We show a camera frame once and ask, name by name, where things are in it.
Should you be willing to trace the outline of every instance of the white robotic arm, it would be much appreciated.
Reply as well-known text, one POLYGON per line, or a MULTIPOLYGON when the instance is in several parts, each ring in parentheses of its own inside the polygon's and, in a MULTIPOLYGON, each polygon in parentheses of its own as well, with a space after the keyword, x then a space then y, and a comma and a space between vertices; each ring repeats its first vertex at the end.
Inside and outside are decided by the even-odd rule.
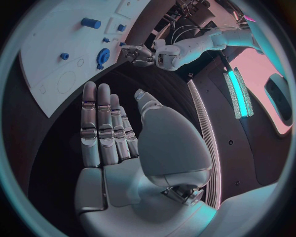
POLYGON ((175 71, 184 64, 190 63, 207 50, 222 50, 226 46, 248 46, 262 54, 261 48, 256 42, 251 30, 210 30, 203 36, 181 40, 173 45, 165 45, 164 39, 153 42, 155 54, 141 46, 135 50, 135 46, 124 45, 122 51, 125 57, 135 66, 149 66, 153 61, 159 68, 167 71, 175 71))

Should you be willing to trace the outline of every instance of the robot finger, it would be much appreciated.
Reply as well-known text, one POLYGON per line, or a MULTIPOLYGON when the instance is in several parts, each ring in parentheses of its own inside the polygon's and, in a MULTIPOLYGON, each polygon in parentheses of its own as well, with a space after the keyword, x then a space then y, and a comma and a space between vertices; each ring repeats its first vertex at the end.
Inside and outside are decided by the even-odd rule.
POLYGON ((118 156, 121 160, 129 159, 130 152, 127 146, 126 135, 122 123, 119 98, 116 94, 111 95, 111 117, 118 156))
POLYGON ((100 165, 96 127, 97 86, 89 81, 84 85, 81 110, 81 148, 85 167, 100 165))
POLYGON ((120 106, 120 111, 121 111, 121 118, 123 122, 124 131, 126 135, 126 141, 131 154, 131 158, 139 157, 138 139, 136 137, 136 134, 133 131, 133 128, 126 115, 126 112, 122 106, 120 106))
POLYGON ((107 84, 97 90, 97 115, 102 160, 105 165, 118 163, 114 131, 111 119, 111 93, 107 84))

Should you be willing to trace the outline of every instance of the dark floor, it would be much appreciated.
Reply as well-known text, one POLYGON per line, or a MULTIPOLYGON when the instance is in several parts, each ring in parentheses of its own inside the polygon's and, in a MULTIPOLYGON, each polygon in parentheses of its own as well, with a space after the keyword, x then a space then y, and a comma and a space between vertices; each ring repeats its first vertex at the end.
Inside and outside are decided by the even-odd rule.
MULTIPOLYGON (((176 74, 157 67, 135 68, 129 63, 99 79, 119 96, 133 129, 142 130, 134 93, 141 88, 189 119, 200 131, 198 117, 187 84, 176 74)), ((85 236, 74 213, 74 190, 84 168, 80 145, 81 99, 79 95, 61 114, 44 139, 34 162, 29 200, 37 210, 65 234, 85 236)))

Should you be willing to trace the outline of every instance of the white board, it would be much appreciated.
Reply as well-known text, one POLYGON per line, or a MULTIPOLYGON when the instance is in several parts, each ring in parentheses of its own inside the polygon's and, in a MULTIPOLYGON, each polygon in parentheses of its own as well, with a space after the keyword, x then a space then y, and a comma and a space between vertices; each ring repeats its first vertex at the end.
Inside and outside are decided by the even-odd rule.
POLYGON ((101 49, 111 53, 103 70, 117 62, 120 42, 126 40, 148 2, 64 0, 44 16, 22 45, 20 62, 30 92, 48 117, 76 89, 102 72, 96 62, 101 49), (82 26, 85 17, 101 21, 101 27, 82 26), (117 30, 120 24, 126 25, 124 32, 117 30), (61 59, 61 53, 69 54, 69 59, 61 59))

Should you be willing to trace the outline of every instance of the cyan light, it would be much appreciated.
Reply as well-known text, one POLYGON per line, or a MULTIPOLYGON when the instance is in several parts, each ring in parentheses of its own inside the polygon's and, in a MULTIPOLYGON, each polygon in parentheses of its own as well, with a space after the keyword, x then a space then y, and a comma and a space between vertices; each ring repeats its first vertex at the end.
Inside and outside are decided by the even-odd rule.
POLYGON ((243 92, 239 86, 238 80, 237 80, 234 72, 230 71, 230 72, 228 72, 228 75, 231 79, 232 85, 233 85, 235 93, 236 93, 239 109, 241 112, 241 117, 245 117, 248 115, 248 113, 247 113, 247 107, 246 107, 245 99, 243 96, 243 92))

